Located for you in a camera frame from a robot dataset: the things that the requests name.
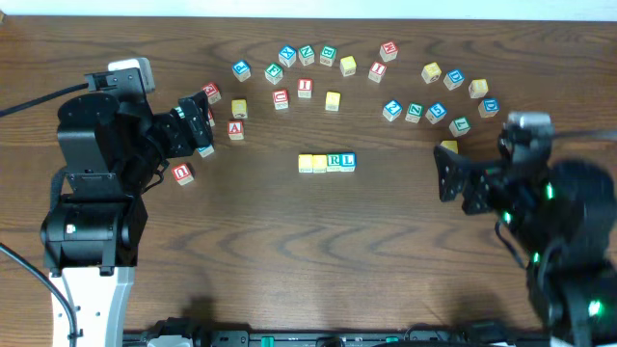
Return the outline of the green R block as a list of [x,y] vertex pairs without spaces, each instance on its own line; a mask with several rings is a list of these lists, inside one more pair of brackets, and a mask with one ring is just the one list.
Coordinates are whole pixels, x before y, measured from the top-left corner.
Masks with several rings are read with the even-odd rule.
[[341,171],[341,156],[339,153],[329,153],[327,155],[327,172]]

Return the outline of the blue L block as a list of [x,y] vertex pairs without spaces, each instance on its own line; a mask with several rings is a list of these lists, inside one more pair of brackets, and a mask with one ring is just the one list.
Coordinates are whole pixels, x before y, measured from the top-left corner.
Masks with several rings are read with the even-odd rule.
[[353,172],[357,167],[356,154],[345,152],[340,154],[340,170],[342,172]]

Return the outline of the yellow C block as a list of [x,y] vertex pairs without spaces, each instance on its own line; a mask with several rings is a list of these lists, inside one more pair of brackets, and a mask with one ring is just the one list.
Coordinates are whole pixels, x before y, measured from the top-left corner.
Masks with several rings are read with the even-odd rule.
[[313,155],[299,154],[298,155],[298,171],[301,174],[309,174],[313,172]]

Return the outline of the yellow O block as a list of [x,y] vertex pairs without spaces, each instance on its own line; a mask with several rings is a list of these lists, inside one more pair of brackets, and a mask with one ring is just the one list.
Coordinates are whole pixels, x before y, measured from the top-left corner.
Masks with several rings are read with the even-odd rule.
[[326,154],[312,155],[312,171],[315,174],[322,174],[328,170],[328,156]]

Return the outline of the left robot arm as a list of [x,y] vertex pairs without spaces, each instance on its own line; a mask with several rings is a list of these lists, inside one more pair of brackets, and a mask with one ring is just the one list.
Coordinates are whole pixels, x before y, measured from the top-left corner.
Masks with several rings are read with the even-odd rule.
[[148,219],[144,193],[172,158],[213,142],[199,91],[155,114],[148,71],[86,75],[87,93],[58,111],[66,166],[52,179],[40,229],[53,299],[55,346],[120,346],[138,247]]

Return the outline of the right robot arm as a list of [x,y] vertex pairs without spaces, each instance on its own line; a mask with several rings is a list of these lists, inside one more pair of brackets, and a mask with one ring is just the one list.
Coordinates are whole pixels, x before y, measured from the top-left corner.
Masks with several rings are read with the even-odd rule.
[[[616,224],[610,174],[579,159],[549,162],[550,125],[503,128],[494,161],[434,148],[441,201],[467,215],[493,212],[517,241],[529,300],[550,335],[573,346],[616,342],[616,267],[606,251]],[[528,257],[518,256],[524,251]]]

